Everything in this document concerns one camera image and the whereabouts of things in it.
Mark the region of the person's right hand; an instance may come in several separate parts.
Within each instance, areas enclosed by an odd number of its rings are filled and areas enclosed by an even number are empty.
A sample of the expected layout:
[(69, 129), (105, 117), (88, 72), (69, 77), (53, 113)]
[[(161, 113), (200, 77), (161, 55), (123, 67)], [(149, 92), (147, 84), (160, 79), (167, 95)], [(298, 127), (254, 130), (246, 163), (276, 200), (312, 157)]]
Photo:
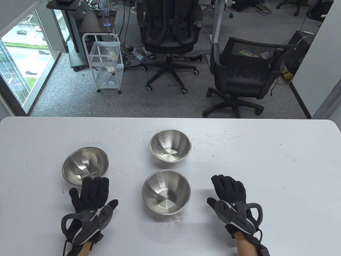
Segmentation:
[[(216, 194), (220, 200), (223, 200), (230, 205), (236, 202), (246, 203), (246, 189), (242, 182), (236, 181), (232, 177), (224, 175), (214, 175), (211, 177), (211, 180)], [(233, 239), (237, 238), (237, 232), (241, 232), (244, 238), (250, 243), (259, 242), (256, 237), (243, 232), (241, 229), (232, 224), (226, 224), (225, 229)]]

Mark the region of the person's left hand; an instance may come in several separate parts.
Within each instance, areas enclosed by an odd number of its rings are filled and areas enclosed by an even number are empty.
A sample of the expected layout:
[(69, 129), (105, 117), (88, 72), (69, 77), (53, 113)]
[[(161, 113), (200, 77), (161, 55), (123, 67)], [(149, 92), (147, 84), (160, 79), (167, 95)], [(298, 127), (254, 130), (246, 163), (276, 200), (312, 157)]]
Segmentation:
[[(109, 179), (96, 177), (94, 179), (90, 177), (84, 178), (82, 181), (82, 189), (80, 195), (76, 188), (72, 188), (69, 191), (72, 205), (75, 209), (75, 213), (81, 213), (85, 210), (97, 212), (103, 206), (109, 205), (113, 210), (118, 206), (119, 201), (117, 199), (111, 200), (107, 203), (109, 194)], [(68, 242), (72, 242), (76, 233), (80, 230), (82, 224), (81, 220), (74, 219), (71, 222), (65, 237)], [(97, 243), (103, 238), (103, 234), (97, 231), (88, 240), (92, 243)]]

